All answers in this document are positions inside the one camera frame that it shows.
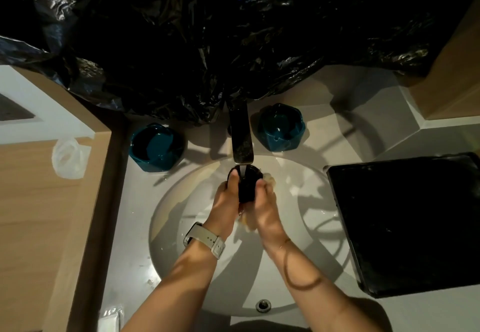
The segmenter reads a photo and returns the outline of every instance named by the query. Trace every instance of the forearm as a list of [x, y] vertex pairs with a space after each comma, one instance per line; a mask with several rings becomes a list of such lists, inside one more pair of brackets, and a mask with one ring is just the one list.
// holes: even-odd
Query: forearm
[[267, 252], [313, 331], [380, 331], [291, 241], [271, 244]]
[[210, 249], [192, 240], [122, 332], [190, 330], [216, 266], [217, 259]]

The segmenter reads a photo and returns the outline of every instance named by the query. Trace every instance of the black garbage bag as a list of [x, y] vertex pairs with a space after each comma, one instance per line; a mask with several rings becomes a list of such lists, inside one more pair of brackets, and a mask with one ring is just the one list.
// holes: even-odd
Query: black garbage bag
[[210, 123], [327, 64], [425, 75], [472, 0], [0, 0], [0, 64], [89, 102]]

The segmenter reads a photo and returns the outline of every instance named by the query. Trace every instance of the hand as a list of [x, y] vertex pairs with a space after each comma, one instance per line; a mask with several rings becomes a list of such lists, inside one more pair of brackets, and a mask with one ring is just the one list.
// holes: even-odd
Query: hand
[[239, 180], [236, 170], [228, 177], [228, 183], [221, 183], [218, 187], [213, 207], [203, 226], [223, 241], [231, 235], [233, 224], [239, 215]]
[[255, 184], [255, 201], [245, 206], [246, 211], [253, 211], [261, 242], [267, 252], [280, 247], [288, 236], [280, 221], [277, 196], [272, 185], [259, 179]]

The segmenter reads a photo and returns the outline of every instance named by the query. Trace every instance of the faucet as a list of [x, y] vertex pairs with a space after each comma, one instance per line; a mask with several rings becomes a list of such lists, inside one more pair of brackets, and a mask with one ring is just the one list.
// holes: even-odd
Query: faucet
[[230, 130], [232, 135], [233, 161], [240, 165], [240, 177], [245, 173], [246, 165], [254, 161], [254, 146], [250, 132], [247, 102], [240, 106], [229, 108]]

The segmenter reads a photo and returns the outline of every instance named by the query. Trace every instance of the person's right hand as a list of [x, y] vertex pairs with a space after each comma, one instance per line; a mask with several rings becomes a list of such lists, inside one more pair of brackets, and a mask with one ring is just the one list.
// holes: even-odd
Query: person's right hand
[[261, 242], [267, 253], [288, 240], [280, 221], [277, 196], [272, 185], [263, 179], [259, 179], [255, 184], [255, 201], [246, 211], [253, 212]]

